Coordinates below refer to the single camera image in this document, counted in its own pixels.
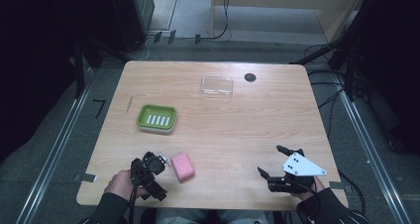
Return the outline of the person's right hand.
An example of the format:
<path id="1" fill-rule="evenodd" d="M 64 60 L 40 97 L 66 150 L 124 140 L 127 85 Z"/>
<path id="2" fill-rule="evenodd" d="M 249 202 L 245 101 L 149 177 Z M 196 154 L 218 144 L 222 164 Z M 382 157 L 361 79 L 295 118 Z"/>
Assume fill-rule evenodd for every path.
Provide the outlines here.
<path id="1" fill-rule="evenodd" d="M 305 192 L 302 193 L 291 193 L 291 196 L 296 197 L 302 201 L 309 199 L 312 197 L 315 193 L 318 193 L 325 189 L 324 184 L 322 181 L 317 177 L 314 176 L 314 182 L 313 184 L 307 188 Z"/>

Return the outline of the metal floor rail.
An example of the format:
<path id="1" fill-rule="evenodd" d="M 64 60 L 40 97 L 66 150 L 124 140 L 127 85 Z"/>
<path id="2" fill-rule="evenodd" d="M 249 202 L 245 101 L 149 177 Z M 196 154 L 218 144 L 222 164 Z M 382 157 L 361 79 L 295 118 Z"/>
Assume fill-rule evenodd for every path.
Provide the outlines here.
<path id="1" fill-rule="evenodd" d="M 53 178 L 53 173 L 57 167 L 58 162 L 66 147 L 67 141 L 71 135 L 76 120 L 85 104 L 88 93 L 90 92 L 91 84 L 95 77 L 95 70 L 87 68 L 85 72 L 85 87 L 82 89 L 80 95 L 74 99 L 71 104 L 70 110 L 65 117 L 65 120 L 60 127 L 59 133 L 54 140 L 52 149 L 49 152 L 45 163 L 34 182 L 26 202 L 18 216 L 15 224 L 31 224 L 39 205 L 41 204 L 48 186 Z"/>
<path id="2" fill-rule="evenodd" d="M 367 156 L 367 160 L 375 176 L 384 199 L 396 224 L 413 224 L 407 209 L 402 201 L 399 192 L 396 189 L 391 176 L 387 172 L 382 159 L 377 152 L 373 140 L 363 122 L 357 105 L 351 101 L 348 95 L 342 91 L 340 94 L 342 103 L 348 113 L 353 124 L 356 134 L 361 142 L 362 148 Z"/>

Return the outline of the clear plastic lid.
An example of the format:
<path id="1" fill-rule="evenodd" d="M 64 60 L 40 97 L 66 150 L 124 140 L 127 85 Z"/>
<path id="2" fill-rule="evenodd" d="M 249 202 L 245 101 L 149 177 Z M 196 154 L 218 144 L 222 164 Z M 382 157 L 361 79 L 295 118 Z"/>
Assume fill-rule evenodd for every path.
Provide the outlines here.
<path id="1" fill-rule="evenodd" d="M 212 96 L 232 96 L 234 80 L 227 76 L 203 76 L 200 92 Z"/>

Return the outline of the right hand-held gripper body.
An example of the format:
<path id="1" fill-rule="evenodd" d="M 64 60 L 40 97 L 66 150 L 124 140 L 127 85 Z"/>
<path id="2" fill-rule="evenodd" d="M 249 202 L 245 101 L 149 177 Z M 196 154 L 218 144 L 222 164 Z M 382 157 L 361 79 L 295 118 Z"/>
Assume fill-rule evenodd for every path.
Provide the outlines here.
<path id="1" fill-rule="evenodd" d="M 281 168 L 284 176 L 272 176 L 267 180 L 271 192 L 302 193 L 313 184 L 314 176 L 327 174 L 323 168 L 306 159 L 302 149 L 288 156 Z"/>

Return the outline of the dark curtain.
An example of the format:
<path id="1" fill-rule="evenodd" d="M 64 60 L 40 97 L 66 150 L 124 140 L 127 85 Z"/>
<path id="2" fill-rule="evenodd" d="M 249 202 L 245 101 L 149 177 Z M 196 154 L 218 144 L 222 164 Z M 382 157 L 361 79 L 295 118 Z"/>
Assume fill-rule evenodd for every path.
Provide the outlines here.
<path id="1" fill-rule="evenodd" d="M 93 56 L 82 15 L 92 0 L 0 0 L 0 163 L 25 145 L 69 85 L 72 56 Z"/>
<path id="2" fill-rule="evenodd" d="M 390 148 L 420 157 L 420 0 L 364 0 L 358 70 Z"/>

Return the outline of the black tape corner mark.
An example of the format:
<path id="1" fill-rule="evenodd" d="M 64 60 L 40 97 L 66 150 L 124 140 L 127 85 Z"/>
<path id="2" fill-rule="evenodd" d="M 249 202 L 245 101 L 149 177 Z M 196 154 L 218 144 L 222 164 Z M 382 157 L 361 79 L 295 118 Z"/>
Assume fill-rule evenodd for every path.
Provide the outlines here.
<path id="1" fill-rule="evenodd" d="M 94 103 L 99 103 L 99 108 L 97 110 L 97 113 L 95 115 L 95 119 L 98 119 L 99 116 L 101 115 L 101 112 L 103 111 L 103 108 L 105 106 L 106 100 L 105 99 L 93 99 L 92 100 Z"/>

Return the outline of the black tripod stand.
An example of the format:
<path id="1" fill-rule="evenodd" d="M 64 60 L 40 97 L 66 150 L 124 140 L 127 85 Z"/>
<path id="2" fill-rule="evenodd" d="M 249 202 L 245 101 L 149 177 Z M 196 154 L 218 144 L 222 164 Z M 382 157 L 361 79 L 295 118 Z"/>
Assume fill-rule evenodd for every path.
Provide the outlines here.
<path id="1" fill-rule="evenodd" d="M 76 35 L 73 43 L 76 98 L 80 98 L 82 92 L 87 87 L 83 63 L 87 61 L 90 67 L 100 67 L 102 64 L 102 58 L 99 51 L 105 51 L 123 63 L 130 60 L 128 56 L 125 56 L 123 53 L 118 52 L 111 46 L 106 45 L 94 37 Z"/>
<path id="2" fill-rule="evenodd" d="M 353 101 L 353 78 L 356 69 L 357 60 L 357 40 L 360 32 L 364 30 L 368 15 L 371 11 L 370 5 L 365 5 L 357 13 L 351 25 L 342 33 L 342 35 L 333 43 L 324 45 L 321 49 L 315 51 L 309 56 L 305 56 L 297 61 L 292 61 L 291 64 L 304 65 L 315 58 L 333 52 L 332 57 L 328 60 L 328 65 L 331 69 L 339 69 L 344 63 L 347 65 L 345 71 L 345 85 L 344 91 L 348 98 Z"/>

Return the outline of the green soap dish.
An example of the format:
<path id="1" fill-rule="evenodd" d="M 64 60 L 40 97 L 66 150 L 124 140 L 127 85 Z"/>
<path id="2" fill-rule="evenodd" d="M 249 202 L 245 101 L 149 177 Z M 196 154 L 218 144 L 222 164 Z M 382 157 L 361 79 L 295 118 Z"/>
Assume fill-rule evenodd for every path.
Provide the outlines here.
<path id="1" fill-rule="evenodd" d="M 176 118 L 177 110 L 173 107 L 146 104 L 141 108 L 136 123 L 142 131 L 169 134 L 175 128 Z"/>

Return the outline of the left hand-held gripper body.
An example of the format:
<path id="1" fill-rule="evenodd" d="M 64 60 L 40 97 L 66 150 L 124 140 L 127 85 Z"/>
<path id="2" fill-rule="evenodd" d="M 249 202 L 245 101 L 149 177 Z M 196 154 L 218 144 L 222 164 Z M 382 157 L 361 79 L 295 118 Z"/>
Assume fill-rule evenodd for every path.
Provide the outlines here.
<path id="1" fill-rule="evenodd" d="M 152 152 L 146 152 L 141 159 L 136 158 L 132 161 L 131 181 L 134 190 L 143 188 L 147 192 L 142 196 L 143 200 L 147 200 L 150 196 L 159 201 L 166 198 L 166 190 L 156 182 L 156 176 L 164 170 L 164 161 Z"/>

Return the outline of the person's left hand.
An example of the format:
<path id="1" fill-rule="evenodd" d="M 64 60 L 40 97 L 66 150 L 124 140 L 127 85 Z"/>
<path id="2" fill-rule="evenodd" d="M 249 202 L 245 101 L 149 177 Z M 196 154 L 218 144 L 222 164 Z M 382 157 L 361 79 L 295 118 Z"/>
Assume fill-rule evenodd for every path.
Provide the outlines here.
<path id="1" fill-rule="evenodd" d="M 131 172 L 126 169 L 120 170 L 112 176 L 105 187 L 104 192 L 116 194 L 125 200 L 130 201 L 133 189 L 134 185 L 131 181 Z"/>

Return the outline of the black cabinet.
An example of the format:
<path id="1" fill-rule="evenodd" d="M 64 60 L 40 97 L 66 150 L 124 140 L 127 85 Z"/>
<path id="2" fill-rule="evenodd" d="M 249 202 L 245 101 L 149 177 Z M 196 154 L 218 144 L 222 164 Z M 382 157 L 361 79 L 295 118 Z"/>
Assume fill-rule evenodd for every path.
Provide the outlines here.
<path id="1" fill-rule="evenodd" d="M 146 41 L 147 30 L 155 10 L 154 0 L 112 0 L 116 12 L 119 40 L 123 52 Z"/>

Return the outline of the pink soap bar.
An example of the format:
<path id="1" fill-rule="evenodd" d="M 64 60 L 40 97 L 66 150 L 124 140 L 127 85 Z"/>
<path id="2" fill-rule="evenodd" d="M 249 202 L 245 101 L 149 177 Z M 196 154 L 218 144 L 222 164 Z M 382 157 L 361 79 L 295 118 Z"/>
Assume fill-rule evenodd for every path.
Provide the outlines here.
<path id="1" fill-rule="evenodd" d="M 186 153 L 180 153 L 170 159 L 179 182 L 187 181 L 195 176 L 195 169 Z"/>

